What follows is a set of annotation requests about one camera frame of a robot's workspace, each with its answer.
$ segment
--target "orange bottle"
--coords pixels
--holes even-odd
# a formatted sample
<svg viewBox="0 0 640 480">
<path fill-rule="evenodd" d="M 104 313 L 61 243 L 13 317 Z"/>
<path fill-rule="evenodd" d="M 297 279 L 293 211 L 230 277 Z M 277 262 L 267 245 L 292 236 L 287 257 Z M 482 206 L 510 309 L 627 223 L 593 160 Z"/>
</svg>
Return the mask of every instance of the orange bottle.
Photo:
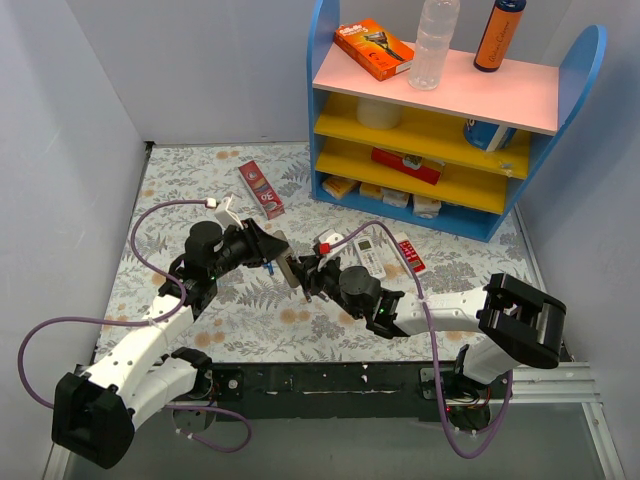
<svg viewBox="0 0 640 480">
<path fill-rule="evenodd" d="M 496 0 L 473 64 L 483 72 L 495 72 L 504 59 L 527 0 Z"/>
</svg>

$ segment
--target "black metal frame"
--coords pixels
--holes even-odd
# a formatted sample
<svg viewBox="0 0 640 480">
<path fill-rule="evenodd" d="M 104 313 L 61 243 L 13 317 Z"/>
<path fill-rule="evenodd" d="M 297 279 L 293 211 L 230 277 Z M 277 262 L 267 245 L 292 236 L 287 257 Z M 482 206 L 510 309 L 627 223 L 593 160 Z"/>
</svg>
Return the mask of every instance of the black metal frame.
<svg viewBox="0 0 640 480">
<path fill-rule="evenodd" d="M 443 372 L 453 367 L 454 362 L 441 362 Z M 437 403 L 425 398 L 433 386 L 420 377 L 425 368 L 433 368 L 433 363 L 230 363 L 215 364 L 212 372 L 219 385 L 218 406 L 250 419 L 417 418 L 436 422 L 440 419 Z M 229 388 L 230 380 L 237 382 L 235 388 Z M 502 377 L 491 389 L 492 398 L 504 398 Z"/>
</svg>

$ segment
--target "floral tablecloth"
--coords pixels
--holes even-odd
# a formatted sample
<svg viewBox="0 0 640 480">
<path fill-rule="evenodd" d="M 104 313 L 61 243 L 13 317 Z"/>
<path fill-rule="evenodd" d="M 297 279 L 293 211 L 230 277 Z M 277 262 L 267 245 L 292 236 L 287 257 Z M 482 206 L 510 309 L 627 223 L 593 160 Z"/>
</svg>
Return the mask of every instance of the floral tablecloth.
<svg viewBox="0 0 640 480">
<path fill-rule="evenodd" d="M 268 221 L 240 180 L 237 167 L 255 160 L 277 190 L 286 214 Z M 307 144 L 154 148 L 140 190 L 134 220 L 158 202 L 172 199 L 221 199 L 233 193 L 233 209 L 240 218 L 253 217 L 267 231 L 283 230 L 296 253 L 308 254 L 313 238 L 333 228 L 354 230 L 374 215 L 310 198 Z M 168 268 L 182 253 L 189 227 L 210 219 L 199 206 L 175 206 L 154 213 L 139 231 L 140 251 L 150 261 Z M 526 248 L 509 216 L 488 244 L 459 238 L 387 218 L 393 232 L 405 232 L 423 257 L 428 272 L 422 277 L 428 294 L 455 292 L 485 284 L 490 275 L 506 272 L 531 280 Z M 369 232 L 383 257 L 383 285 L 415 293 L 383 232 Z M 357 263 L 353 247 L 343 254 L 343 266 Z M 126 323 L 139 319 L 163 283 L 160 275 L 143 267 L 124 248 L 107 318 Z M 384 340 L 364 328 L 337 305 L 314 298 L 307 303 L 302 292 L 292 290 L 275 269 L 237 269 L 219 280 L 218 296 L 194 325 L 172 345 L 198 348 L 216 362 L 322 362 L 409 361 L 431 359 L 427 335 Z M 127 333 L 128 328 L 103 327 L 96 346 L 100 359 Z M 438 334 L 440 357 L 455 359 L 465 343 L 481 335 Z"/>
</svg>

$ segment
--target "shelf compartment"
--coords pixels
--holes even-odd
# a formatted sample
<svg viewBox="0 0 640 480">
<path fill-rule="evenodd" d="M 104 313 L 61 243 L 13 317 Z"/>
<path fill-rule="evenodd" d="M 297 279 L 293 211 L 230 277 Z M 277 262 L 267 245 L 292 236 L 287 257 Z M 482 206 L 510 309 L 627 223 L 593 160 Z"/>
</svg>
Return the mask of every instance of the shelf compartment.
<svg viewBox="0 0 640 480">
<path fill-rule="evenodd" d="M 504 60 L 498 71 L 484 73 L 473 66 L 473 58 L 473 53 L 450 50 L 438 88 L 421 91 L 408 84 L 408 72 L 379 82 L 332 44 L 312 85 L 547 135 L 558 131 L 557 67 Z"/>
<path fill-rule="evenodd" d="M 430 185 L 374 162 L 371 147 L 337 138 L 327 138 L 315 169 L 485 212 L 502 214 L 505 208 L 505 176 L 449 164 L 438 184 Z"/>
<path fill-rule="evenodd" d="M 405 108 L 402 121 L 396 128 L 375 130 L 358 122 L 357 106 L 357 97 L 332 93 L 315 124 L 315 133 L 498 175 L 527 178 L 529 132 L 518 130 L 508 148 L 487 153 L 470 145 L 464 138 L 463 118 Z"/>
<path fill-rule="evenodd" d="M 382 203 L 381 200 L 363 197 L 355 191 L 349 193 L 341 200 L 337 200 L 322 190 L 321 187 L 317 190 L 316 198 L 323 202 L 354 208 L 374 215 L 382 215 L 383 217 L 393 218 L 402 222 L 433 228 L 434 230 L 484 242 L 488 240 L 488 233 L 500 218 L 499 215 L 492 213 L 446 204 L 442 206 L 436 218 L 420 218 L 413 215 L 413 206 L 411 204 L 406 208 L 393 207 Z"/>
</svg>

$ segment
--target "cardboard box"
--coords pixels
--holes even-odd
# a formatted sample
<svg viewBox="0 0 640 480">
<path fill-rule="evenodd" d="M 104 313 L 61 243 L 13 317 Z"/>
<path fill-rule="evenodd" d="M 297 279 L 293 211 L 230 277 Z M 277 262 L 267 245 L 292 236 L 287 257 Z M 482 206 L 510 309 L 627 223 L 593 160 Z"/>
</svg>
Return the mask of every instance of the cardboard box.
<svg viewBox="0 0 640 480">
<path fill-rule="evenodd" d="M 360 195 L 363 197 L 373 198 L 375 200 L 382 200 L 382 188 L 371 183 L 361 183 Z"/>
<path fill-rule="evenodd" d="M 411 48 L 370 18 L 341 26 L 334 42 L 380 81 L 404 72 L 413 60 Z"/>
<path fill-rule="evenodd" d="M 282 200 L 266 179 L 256 162 L 251 161 L 238 167 L 242 175 L 242 181 L 251 190 L 253 198 L 260 205 L 262 211 L 269 220 L 284 213 Z"/>
<path fill-rule="evenodd" d="M 405 208 L 409 204 L 410 195 L 392 188 L 382 188 L 382 202 L 394 207 Z"/>
<path fill-rule="evenodd" d="M 351 178 L 331 175 L 322 182 L 322 189 L 336 200 L 342 200 L 344 196 L 358 186 L 358 181 Z"/>
<path fill-rule="evenodd" d="M 392 150 L 382 150 L 380 148 L 374 148 L 371 151 L 371 160 L 411 175 L 431 185 L 438 183 L 444 170 L 444 162 L 429 160 L 417 155 L 394 152 Z"/>
<path fill-rule="evenodd" d="M 434 198 L 413 196 L 413 214 L 422 218 L 436 218 L 442 208 L 442 202 Z"/>
</svg>

